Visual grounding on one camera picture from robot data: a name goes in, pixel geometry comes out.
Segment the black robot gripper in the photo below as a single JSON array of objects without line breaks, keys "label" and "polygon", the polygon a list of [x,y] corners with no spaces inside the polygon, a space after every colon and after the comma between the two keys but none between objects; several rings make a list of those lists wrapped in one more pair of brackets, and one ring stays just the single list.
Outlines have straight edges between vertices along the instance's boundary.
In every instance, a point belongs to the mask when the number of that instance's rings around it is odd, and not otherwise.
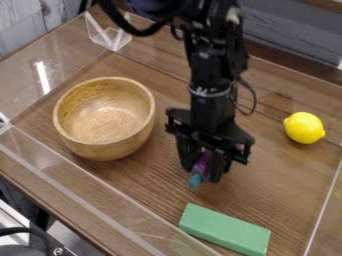
[{"label": "black robot gripper", "polygon": [[192,90],[192,107],[169,108],[166,131],[177,138],[182,168],[190,172],[202,153],[201,148],[214,150],[210,160],[210,181],[218,183],[233,163],[233,146],[245,146],[244,154],[234,154],[242,164],[249,163],[254,137],[236,122],[238,89],[230,87],[218,93],[200,94]]}]

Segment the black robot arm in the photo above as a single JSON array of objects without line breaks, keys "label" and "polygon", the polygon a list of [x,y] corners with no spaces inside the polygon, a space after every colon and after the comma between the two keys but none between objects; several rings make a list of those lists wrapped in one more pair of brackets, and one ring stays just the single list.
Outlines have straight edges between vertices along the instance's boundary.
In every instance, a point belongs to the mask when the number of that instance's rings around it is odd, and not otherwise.
[{"label": "black robot arm", "polygon": [[254,137],[238,126],[236,116],[252,115],[238,106],[238,87],[250,88],[242,73],[249,68],[244,17],[238,0],[126,0],[131,9],[154,24],[137,28],[115,0],[99,5],[123,31],[137,37],[154,35],[169,26],[185,43],[192,69],[192,106],[170,108],[166,131],[176,136],[182,168],[190,186],[217,183],[232,164],[250,160]]}]

